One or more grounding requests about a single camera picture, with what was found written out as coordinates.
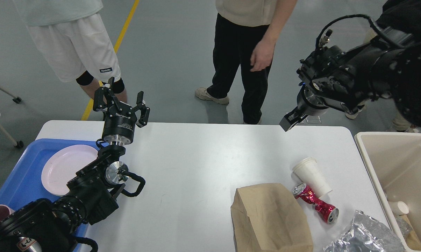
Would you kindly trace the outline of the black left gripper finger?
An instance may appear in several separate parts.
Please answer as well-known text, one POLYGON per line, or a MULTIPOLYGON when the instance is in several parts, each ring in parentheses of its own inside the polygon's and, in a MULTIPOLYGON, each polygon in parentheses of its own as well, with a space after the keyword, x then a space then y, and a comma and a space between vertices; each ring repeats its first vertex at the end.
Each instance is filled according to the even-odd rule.
POLYGON ((117 99, 112 88, 114 84, 114 77, 109 78, 108 83, 99 87, 94 92, 93 111, 102 112, 105 116, 115 116, 116 113, 121 112, 120 101, 117 99))
POLYGON ((147 107, 143 100, 144 92, 137 93, 136 105, 131 109, 131 121, 139 128, 148 124, 150 107, 147 107))

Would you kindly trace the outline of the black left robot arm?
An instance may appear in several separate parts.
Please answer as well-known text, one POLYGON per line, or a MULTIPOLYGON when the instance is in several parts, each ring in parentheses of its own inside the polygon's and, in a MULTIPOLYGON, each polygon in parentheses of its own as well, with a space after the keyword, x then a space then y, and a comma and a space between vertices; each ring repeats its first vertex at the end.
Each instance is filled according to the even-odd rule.
POLYGON ((137 94, 135 106, 116 97, 114 78, 94 93, 93 110, 104 113, 102 137, 97 139, 97 158, 67 182, 68 193, 54 202, 34 200, 0 220, 0 252, 72 252, 78 244, 97 252, 96 241, 75 236, 81 224, 93 225, 118 209, 120 194, 138 196, 145 179, 120 161, 136 127, 148 124, 150 108, 137 94))

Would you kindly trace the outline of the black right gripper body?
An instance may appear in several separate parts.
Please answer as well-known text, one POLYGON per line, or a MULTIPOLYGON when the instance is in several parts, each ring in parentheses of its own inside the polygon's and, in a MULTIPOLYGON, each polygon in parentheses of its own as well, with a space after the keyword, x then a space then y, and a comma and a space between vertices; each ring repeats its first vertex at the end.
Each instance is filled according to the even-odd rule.
POLYGON ((307 87, 302 87, 297 95, 297 111, 298 117, 304 116, 321 116, 329 109, 319 98, 307 87))

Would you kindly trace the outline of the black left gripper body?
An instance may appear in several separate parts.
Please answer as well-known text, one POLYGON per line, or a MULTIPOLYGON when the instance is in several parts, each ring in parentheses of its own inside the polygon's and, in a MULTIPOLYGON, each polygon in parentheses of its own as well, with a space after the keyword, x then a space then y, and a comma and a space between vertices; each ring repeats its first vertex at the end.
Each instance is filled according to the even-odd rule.
POLYGON ((133 142, 137 116, 131 110, 132 106, 123 102, 108 108, 102 133, 105 142, 117 141, 123 145, 130 145, 133 142))

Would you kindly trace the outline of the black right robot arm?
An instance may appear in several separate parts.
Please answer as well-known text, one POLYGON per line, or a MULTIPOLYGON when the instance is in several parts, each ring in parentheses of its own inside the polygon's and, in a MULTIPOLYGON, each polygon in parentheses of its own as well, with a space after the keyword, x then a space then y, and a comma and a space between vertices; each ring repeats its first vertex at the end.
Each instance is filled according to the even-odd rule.
POLYGON ((300 64, 297 106, 280 121, 284 131, 327 109, 354 114, 360 103, 380 98, 393 99, 402 116, 421 127, 421 42, 412 34, 380 29, 364 14, 342 16, 324 26, 314 50, 300 64), (367 19, 377 36, 348 51, 327 47, 329 27, 352 18, 367 19))

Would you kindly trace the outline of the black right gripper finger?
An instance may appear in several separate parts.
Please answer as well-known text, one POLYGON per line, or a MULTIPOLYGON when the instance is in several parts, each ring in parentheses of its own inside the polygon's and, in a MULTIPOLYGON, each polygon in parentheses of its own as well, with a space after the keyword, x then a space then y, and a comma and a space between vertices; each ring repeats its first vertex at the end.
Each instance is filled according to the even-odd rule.
POLYGON ((305 118, 307 118, 307 116, 308 115, 306 113, 296 107, 284 115, 284 117, 279 122, 279 125, 284 131, 289 131, 296 124, 301 123, 305 118))

